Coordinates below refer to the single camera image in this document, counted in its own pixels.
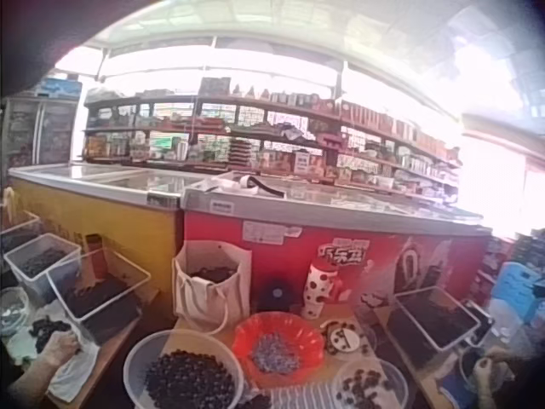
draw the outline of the red bowl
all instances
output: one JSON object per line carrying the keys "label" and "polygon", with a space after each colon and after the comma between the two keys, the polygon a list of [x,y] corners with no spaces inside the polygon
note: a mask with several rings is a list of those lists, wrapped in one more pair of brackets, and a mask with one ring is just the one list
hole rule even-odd
{"label": "red bowl", "polygon": [[[299,355],[300,368],[290,375],[265,373],[255,366],[251,353],[260,337],[278,333]],[[297,315],[271,312],[252,315],[235,330],[232,351],[246,376],[260,388],[274,388],[304,383],[324,360],[324,339],[320,331]]]}

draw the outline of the ceiling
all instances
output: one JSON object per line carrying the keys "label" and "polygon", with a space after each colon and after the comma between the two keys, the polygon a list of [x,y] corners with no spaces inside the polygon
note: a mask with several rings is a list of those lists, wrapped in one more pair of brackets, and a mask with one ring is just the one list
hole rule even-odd
{"label": "ceiling", "polygon": [[164,0],[90,43],[204,34],[322,50],[449,112],[545,137],[542,22],[520,0]]}

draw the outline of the red freezer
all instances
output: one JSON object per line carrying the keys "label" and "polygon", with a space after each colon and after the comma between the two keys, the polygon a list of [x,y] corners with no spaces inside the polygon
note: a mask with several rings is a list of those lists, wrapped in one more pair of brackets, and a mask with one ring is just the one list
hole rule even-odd
{"label": "red freezer", "polygon": [[260,177],[262,188],[240,188],[230,173],[186,190],[185,240],[225,241],[252,251],[252,298],[282,280],[299,298],[311,262],[338,266],[331,302],[364,313],[394,292],[428,285],[467,295],[490,230],[477,215],[387,198],[345,187]]}

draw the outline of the bag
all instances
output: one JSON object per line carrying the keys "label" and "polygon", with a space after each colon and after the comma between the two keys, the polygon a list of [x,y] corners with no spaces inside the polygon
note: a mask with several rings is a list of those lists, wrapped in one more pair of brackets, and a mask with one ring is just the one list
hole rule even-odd
{"label": "bag", "polygon": [[[221,283],[192,277],[201,268],[236,270]],[[250,316],[251,251],[211,240],[188,240],[172,261],[174,313],[216,334]]]}

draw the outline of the glass door refrigerator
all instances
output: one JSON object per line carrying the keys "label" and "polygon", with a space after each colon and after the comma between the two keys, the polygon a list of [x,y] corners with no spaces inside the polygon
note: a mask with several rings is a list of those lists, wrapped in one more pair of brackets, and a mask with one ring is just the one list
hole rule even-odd
{"label": "glass door refrigerator", "polygon": [[3,107],[2,181],[9,168],[70,161],[77,101],[10,97]]}

